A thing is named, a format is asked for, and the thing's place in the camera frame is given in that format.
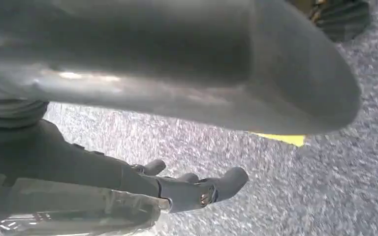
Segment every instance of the yellow tape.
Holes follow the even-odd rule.
[[[288,144],[292,144],[298,147],[304,145],[305,136],[304,135],[274,135],[274,134],[258,134],[254,133],[263,138],[273,139],[277,141],[282,141]]]

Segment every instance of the yellow marking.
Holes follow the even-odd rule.
[[[260,137],[273,139],[281,142],[285,142],[288,144],[295,145],[297,147],[301,147],[304,145],[305,136],[304,135],[275,135],[275,134],[258,134],[254,133]]]

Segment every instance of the black metal part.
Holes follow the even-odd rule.
[[[310,134],[351,123],[360,91],[284,1],[0,0],[0,93]]]
[[[148,176],[156,176],[166,168],[166,163],[162,160],[154,160],[144,166],[144,174]]]
[[[188,183],[196,183],[199,181],[199,177],[194,173],[186,173],[177,179]]]
[[[139,174],[144,174],[144,166],[139,164],[133,164],[131,165],[131,168],[135,170]]]
[[[42,120],[20,129],[0,129],[0,174],[127,191],[158,197],[155,179],[124,161],[67,143],[57,127]]]
[[[228,170],[222,178],[206,178],[196,184],[168,177],[156,179],[160,197],[170,201],[170,213],[200,209],[232,198],[249,181],[247,173],[239,167]]]

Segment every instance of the carpeted floor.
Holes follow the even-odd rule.
[[[71,142],[128,163],[163,158],[165,175],[246,168],[231,201],[169,215],[147,235],[378,235],[378,2],[364,35],[339,46],[363,90],[358,121],[292,147],[255,135],[128,112],[53,104],[47,118]]]

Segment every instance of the gray carpet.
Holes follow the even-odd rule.
[[[218,176],[246,168],[231,201],[169,215],[147,235],[378,235],[378,2],[374,23],[340,50],[358,75],[363,109],[341,132],[292,147],[173,118],[53,104],[47,118],[67,140],[129,163],[163,158],[165,175]]]

